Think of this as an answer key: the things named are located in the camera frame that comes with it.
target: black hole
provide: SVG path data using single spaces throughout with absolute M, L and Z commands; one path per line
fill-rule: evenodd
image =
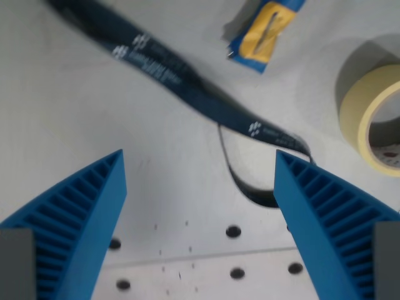
M 244 277 L 244 271 L 240 267 L 235 267 L 231 271 L 231 278 L 235 280 L 242 279 Z
M 108 249 L 110 250 L 118 250 L 121 248 L 121 242 L 119 239 L 113 238 L 110 242 L 110 246 L 108 246 Z
M 242 229 L 239 226 L 231 225 L 226 229 L 225 233 L 229 238 L 236 239 L 242 234 Z
M 299 264 L 298 262 L 294 262 L 288 267 L 287 270 L 290 274 L 297 275 L 303 271 L 303 265 Z
M 126 279 L 121 279 L 117 281 L 117 288 L 120 291 L 127 291 L 128 289 L 131 288 L 131 283 Z

